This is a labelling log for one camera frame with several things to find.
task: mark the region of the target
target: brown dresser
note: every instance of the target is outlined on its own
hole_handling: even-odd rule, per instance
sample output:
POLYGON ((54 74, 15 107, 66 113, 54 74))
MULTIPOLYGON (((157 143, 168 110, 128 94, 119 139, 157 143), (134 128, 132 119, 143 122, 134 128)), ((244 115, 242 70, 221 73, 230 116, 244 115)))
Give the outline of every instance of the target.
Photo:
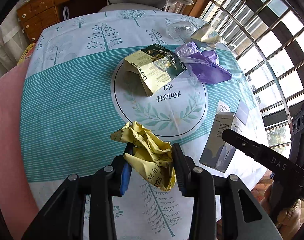
POLYGON ((43 29, 63 21, 63 8, 68 6, 70 19, 98 12, 106 0, 30 0, 17 10, 30 42, 36 42, 43 29))

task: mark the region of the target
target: window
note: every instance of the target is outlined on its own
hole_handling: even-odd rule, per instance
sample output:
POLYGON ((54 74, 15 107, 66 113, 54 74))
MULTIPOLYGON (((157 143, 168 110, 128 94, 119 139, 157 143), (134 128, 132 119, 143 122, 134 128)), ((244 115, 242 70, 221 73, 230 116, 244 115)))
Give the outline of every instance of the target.
MULTIPOLYGON (((286 0, 211 0, 203 13, 236 57, 262 116, 284 109, 281 94, 288 106, 304 100, 304 65, 298 65, 304 25, 291 10, 286 0)), ((266 131, 269 146, 288 157, 289 126, 266 131)))
POLYGON ((262 103, 262 101, 260 100, 260 98, 259 98, 259 97, 256 97, 256 100, 257 100, 257 102, 258 102, 259 104, 261 104, 261 103, 262 103))

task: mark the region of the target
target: cardboard box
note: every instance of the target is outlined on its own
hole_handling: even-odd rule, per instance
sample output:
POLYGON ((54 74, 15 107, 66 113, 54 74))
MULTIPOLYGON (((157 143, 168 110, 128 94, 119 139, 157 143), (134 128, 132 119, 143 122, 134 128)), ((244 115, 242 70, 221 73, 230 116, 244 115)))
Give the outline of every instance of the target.
POLYGON ((178 56, 159 44, 153 44, 128 55, 123 60, 127 71, 140 76, 147 96, 153 95, 186 70, 178 56))
POLYGON ((235 113, 230 112, 229 106, 224 102, 218 102, 214 122, 199 160, 200 163, 221 172, 226 171, 236 148, 222 140, 222 133, 225 129, 232 129, 242 134, 248 113, 248 107, 242 101, 239 101, 235 113))

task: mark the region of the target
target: pink cloth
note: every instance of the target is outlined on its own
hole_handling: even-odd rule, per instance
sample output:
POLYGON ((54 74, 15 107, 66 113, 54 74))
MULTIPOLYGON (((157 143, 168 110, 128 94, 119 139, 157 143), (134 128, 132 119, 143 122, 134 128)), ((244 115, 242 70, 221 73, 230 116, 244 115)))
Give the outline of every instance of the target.
POLYGON ((38 208, 21 158, 20 105, 30 59, 0 78, 0 207, 14 240, 21 239, 38 208))

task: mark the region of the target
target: crumpled purple paper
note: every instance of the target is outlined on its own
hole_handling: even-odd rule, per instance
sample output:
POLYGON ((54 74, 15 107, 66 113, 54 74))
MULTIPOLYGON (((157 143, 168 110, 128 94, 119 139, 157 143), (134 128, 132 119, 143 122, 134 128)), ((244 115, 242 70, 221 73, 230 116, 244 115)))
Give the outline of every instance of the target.
POLYGON ((218 84, 232 78, 229 71, 216 63, 214 50, 199 52, 192 41, 176 48, 175 53, 182 62, 191 66, 193 73, 205 84, 218 84))

